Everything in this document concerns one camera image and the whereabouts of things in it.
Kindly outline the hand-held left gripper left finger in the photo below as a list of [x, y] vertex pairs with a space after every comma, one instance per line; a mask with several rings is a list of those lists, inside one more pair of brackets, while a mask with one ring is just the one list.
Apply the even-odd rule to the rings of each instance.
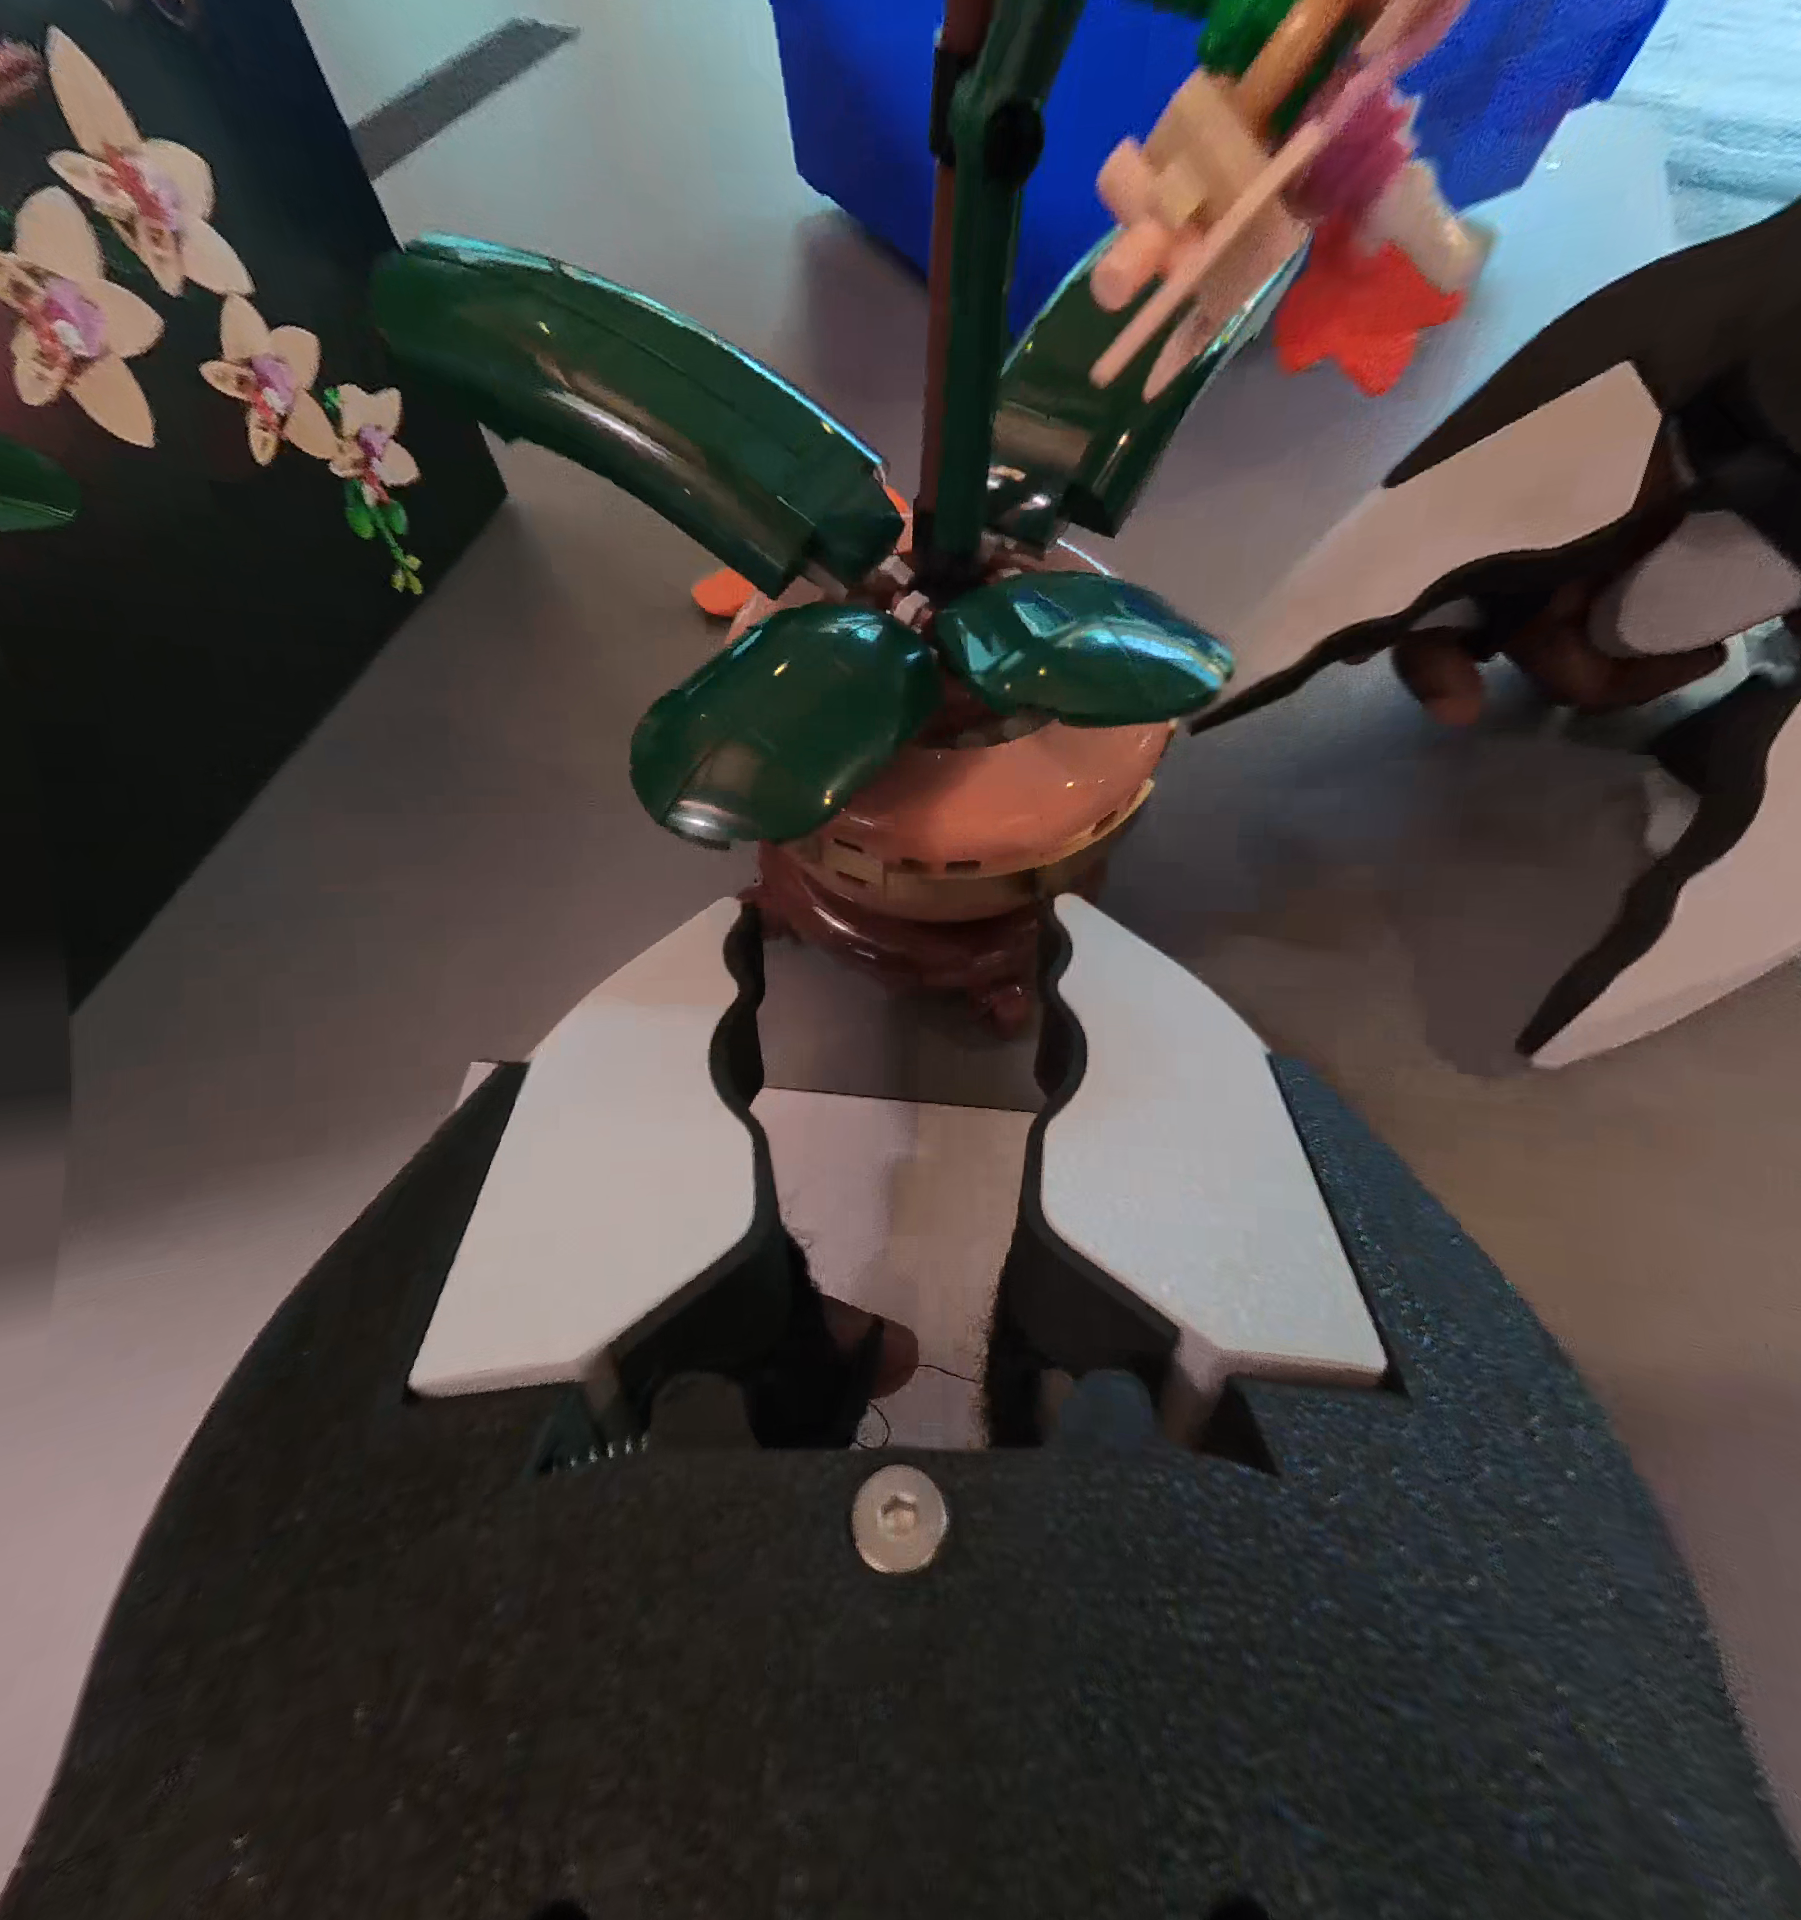
[[677, 1379], [739, 1391], [748, 1440], [847, 1444], [847, 1359], [794, 1267], [768, 1139], [765, 938], [727, 898], [542, 1039], [406, 1371], [422, 1403], [579, 1396], [600, 1452]]

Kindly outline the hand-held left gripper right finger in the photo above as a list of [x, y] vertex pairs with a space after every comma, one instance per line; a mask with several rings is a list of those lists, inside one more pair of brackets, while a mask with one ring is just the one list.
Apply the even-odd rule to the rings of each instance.
[[1091, 1375], [1223, 1451], [1243, 1382], [1368, 1391], [1390, 1359], [1270, 1050], [1096, 903], [1039, 938], [1040, 1108], [985, 1357], [992, 1449], [1059, 1435]]

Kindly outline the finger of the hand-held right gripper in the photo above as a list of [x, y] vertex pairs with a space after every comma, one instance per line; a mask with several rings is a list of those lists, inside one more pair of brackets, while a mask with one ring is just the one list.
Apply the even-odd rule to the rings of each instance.
[[1736, 662], [1651, 742], [1657, 793], [1691, 803], [1519, 1034], [1533, 1068], [1641, 1041], [1801, 953], [1801, 613]]
[[1511, 374], [1302, 557], [1194, 734], [1431, 632], [1509, 656], [1567, 588], [1611, 666], [1691, 661], [1801, 617], [1801, 367], [1672, 383], [1599, 367], [1474, 433]]

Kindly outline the brick orchid plant model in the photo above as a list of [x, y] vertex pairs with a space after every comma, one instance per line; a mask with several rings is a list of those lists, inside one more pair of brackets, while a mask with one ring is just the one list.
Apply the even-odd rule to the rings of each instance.
[[1455, 2], [1169, 3], [1201, 19], [1100, 243], [1009, 343], [1021, 192], [1081, 3], [944, 3], [918, 486], [718, 334], [551, 256], [424, 236], [373, 268], [394, 362], [507, 443], [640, 498], [756, 594], [632, 734], [662, 828], [757, 849], [771, 922], [1021, 1020], [1035, 901], [1100, 868], [1229, 645], [1071, 552], [1114, 535], [1262, 324], [1285, 371], [1387, 393], [1489, 234], [1403, 74]]

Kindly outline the grey desk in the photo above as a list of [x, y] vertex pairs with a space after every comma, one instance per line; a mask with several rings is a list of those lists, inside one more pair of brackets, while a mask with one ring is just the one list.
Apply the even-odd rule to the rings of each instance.
[[[794, 166], [768, 3], [534, 3], [578, 36], [380, 192], [567, 256], [788, 374], [914, 475], [922, 295]], [[701, 635], [688, 540], [501, 448], [508, 504], [73, 1020], [53, 1291], [0, 1308], [0, 1893], [103, 1619], [311, 1263], [593, 980], [720, 895], [625, 734]], [[1801, 987], [1474, 1073], [1489, 963], [1625, 881], [1631, 760], [1327, 674], [1176, 752], [1109, 911], [1318, 1068], [1582, 1367], [1712, 1611], [1801, 1851]]]

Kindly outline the person's left hand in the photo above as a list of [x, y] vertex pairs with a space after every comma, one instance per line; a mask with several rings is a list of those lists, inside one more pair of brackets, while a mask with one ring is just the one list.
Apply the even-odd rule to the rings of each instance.
[[911, 1382], [918, 1339], [910, 1327], [827, 1295], [818, 1304], [849, 1378], [869, 1400], [884, 1400]]

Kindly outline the orange brick separator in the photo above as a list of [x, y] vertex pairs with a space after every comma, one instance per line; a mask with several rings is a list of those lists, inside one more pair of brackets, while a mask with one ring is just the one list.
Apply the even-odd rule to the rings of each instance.
[[[906, 495], [894, 492], [890, 484], [884, 484], [884, 492], [887, 492], [887, 501], [890, 503], [894, 512], [901, 518], [901, 535], [897, 540], [894, 551], [901, 554], [910, 552], [911, 551], [911, 501]], [[715, 617], [715, 618], [727, 618], [727, 621], [739, 618], [744, 609], [757, 596], [763, 596], [763, 592], [754, 588], [751, 581], [748, 581], [733, 567], [720, 567], [718, 571], [704, 576], [700, 581], [696, 581], [696, 588], [692, 594], [693, 605], [701, 615]]]

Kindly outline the black orchid product box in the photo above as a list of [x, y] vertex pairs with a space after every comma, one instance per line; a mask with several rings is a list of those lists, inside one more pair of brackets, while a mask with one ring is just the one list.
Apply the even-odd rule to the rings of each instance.
[[295, 3], [0, 3], [0, 1124], [504, 497]]

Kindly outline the blue plastic bin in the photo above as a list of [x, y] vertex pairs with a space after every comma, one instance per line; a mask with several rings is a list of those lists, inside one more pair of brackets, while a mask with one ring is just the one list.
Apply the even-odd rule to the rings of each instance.
[[[928, 149], [938, 2], [774, 2], [800, 176], [915, 268], [928, 265]], [[1057, 74], [1024, 198], [1009, 322], [1025, 324], [1106, 233], [1106, 152], [1153, 126], [1197, 65], [1205, 3], [1185, 16], [1089, 2]], [[1474, 2], [1402, 89], [1418, 153], [1467, 210], [1519, 187], [1575, 107], [1608, 99], [1661, 2]]]

